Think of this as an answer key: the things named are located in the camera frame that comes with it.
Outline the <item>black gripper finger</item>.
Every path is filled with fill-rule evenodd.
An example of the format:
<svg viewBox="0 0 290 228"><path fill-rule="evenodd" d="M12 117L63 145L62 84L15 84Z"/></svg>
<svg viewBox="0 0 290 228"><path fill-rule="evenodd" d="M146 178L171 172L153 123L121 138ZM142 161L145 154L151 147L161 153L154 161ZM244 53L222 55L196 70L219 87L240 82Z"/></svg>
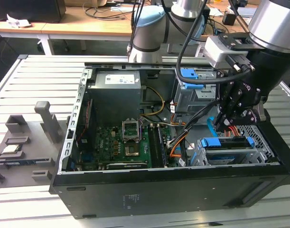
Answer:
<svg viewBox="0 0 290 228"><path fill-rule="evenodd" d="M234 108L226 111L230 125L254 125L261 120L259 112L254 108Z"/></svg>
<svg viewBox="0 0 290 228"><path fill-rule="evenodd" d="M220 84L217 88L217 100L219 102L218 115L214 120L217 132L224 132L233 123L234 113L242 96L242 90L238 82Z"/></svg>

